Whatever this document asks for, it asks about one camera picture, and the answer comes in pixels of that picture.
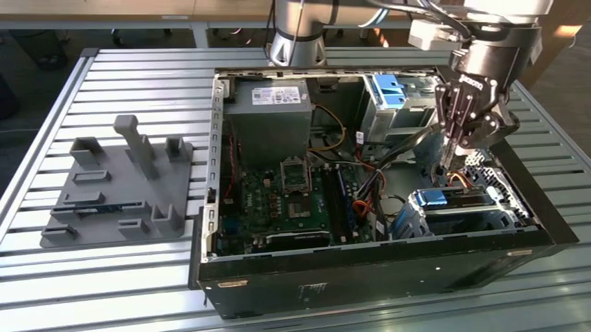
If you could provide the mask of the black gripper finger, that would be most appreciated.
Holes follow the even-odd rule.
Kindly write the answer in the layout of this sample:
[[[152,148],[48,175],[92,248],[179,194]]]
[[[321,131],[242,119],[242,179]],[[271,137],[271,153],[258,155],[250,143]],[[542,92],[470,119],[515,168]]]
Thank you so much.
[[[443,147],[439,164],[454,167],[455,151],[466,135],[466,123],[475,108],[475,89],[469,84],[449,82],[435,88],[437,117],[442,128]]]
[[[475,120],[463,125],[458,140],[462,149],[487,149],[521,127],[517,115],[499,103]]]

